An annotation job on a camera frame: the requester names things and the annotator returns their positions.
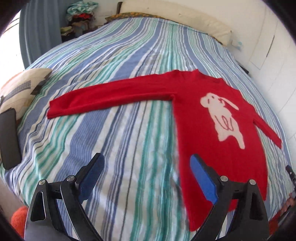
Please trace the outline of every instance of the bed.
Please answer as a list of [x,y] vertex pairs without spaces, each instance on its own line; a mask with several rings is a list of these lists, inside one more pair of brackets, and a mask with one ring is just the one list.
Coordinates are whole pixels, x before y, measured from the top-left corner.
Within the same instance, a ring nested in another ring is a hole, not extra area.
[[[195,232],[189,232],[182,204],[170,102],[46,117],[49,101],[71,90],[174,69],[222,77],[283,140],[280,150],[258,129],[269,173],[269,218],[292,190],[285,173],[291,157],[279,119],[227,48],[205,33],[160,18],[118,19],[55,47],[29,68],[37,67],[53,73],[19,125],[22,163],[9,171],[0,169],[4,182],[26,205],[40,179],[64,180],[100,152],[105,169],[83,207],[104,240],[189,240]],[[59,207],[66,229],[75,237],[65,208]]]

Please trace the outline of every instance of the orange fuzzy object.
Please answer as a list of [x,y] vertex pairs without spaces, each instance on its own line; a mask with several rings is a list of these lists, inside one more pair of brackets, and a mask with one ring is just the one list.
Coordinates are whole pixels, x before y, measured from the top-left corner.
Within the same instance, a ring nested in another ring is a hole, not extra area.
[[25,225],[28,214],[28,208],[26,206],[20,207],[11,217],[11,226],[17,231],[17,233],[24,238]]

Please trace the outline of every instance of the sweater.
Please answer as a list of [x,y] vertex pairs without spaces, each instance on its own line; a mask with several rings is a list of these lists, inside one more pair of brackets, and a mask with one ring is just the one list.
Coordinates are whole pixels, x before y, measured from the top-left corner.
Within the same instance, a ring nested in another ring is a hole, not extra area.
[[[212,208],[190,169],[190,156],[195,153],[219,175],[232,181],[254,179],[266,199],[266,159],[256,126],[279,148],[281,139],[243,99],[240,91],[221,78],[206,76],[198,70],[174,70],[98,84],[52,100],[47,117],[146,100],[172,101],[181,191],[191,231],[201,226]],[[229,210],[235,207],[236,203],[232,202]]]

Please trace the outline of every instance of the patterned pillow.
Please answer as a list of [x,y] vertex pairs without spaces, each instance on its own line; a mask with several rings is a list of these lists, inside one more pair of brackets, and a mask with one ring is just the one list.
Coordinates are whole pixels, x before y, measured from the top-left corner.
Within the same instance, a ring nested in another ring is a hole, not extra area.
[[51,69],[36,68],[18,73],[0,89],[0,113],[14,108],[19,120],[51,74]]
[[110,23],[116,19],[123,19],[123,18],[162,18],[161,16],[156,16],[152,14],[142,13],[142,12],[123,12],[116,15],[112,15],[110,17],[106,17],[107,23]]

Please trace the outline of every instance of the silver bolt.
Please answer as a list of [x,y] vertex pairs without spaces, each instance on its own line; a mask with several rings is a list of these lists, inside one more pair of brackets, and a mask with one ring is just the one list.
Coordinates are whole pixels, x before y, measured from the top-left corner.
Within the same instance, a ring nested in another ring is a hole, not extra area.
[[249,181],[249,183],[250,183],[251,185],[256,185],[256,182],[255,182],[255,180],[253,180],[253,179],[251,179],[251,180]]
[[221,176],[220,179],[221,179],[222,182],[227,182],[228,181],[227,176]]
[[72,182],[74,179],[75,179],[75,177],[73,175],[70,175],[67,177],[68,182]]
[[41,179],[41,180],[38,182],[39,185],[43,185],[44,183],[45,183],[45,179]]

